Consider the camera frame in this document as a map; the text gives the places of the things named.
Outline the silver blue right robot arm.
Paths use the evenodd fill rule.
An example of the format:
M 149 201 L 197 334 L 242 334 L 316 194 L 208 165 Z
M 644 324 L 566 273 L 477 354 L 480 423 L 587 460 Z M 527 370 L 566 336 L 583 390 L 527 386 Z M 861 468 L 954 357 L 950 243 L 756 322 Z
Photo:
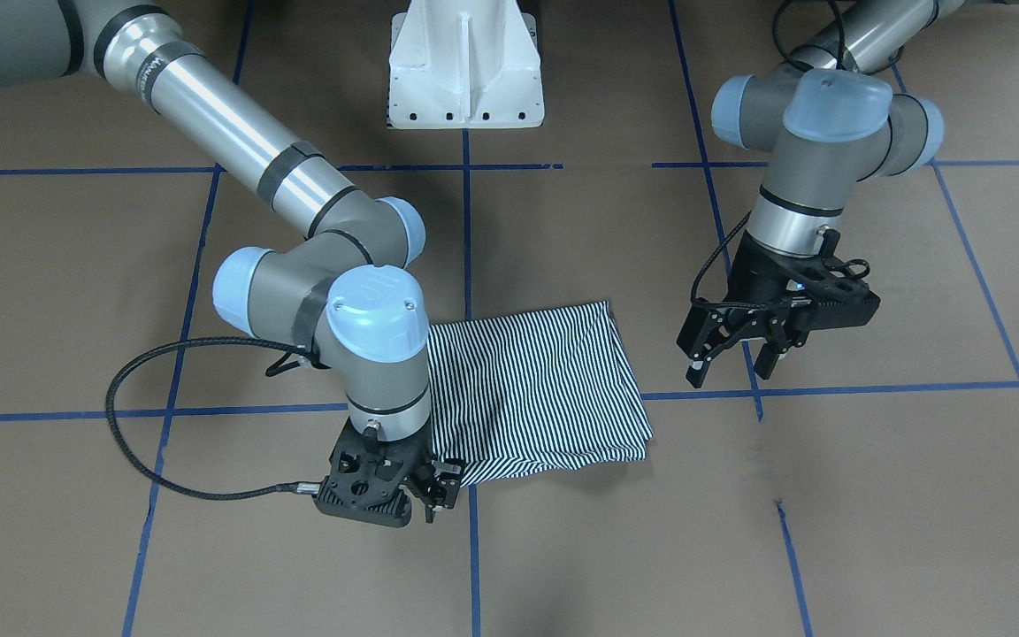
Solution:
M 210 515 L 323 524 L 303 497 L 206 503 L 153 487 L 103 419 L 138 352 L 229 332 L 210 294 L 231 250 L 298 242 L 212 165 L 97 79 L 0 90 L 0 543 L 128 541 Z

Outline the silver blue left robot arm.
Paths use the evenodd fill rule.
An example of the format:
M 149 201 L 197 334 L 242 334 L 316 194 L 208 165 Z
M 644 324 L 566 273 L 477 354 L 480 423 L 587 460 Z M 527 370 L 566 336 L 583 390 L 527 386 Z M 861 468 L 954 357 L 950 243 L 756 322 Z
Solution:
M 875 77 L 958 1 L 857 1 L 832 25 L 789 50 L 767 76 L 725 82 L 711 126 L 737 148 L 770 154 L 719 302 L 696 293 L 677 346 L 686 379 L 702 386 L 713 359 L 761 342 L 754 372 L 768 379 L 814 331 L 865 326 L 880 307 L 864 259 L 836 255 L 839 219 L 857 182 L 900 176 L 929 163 L 945 140 L 938 106 Z

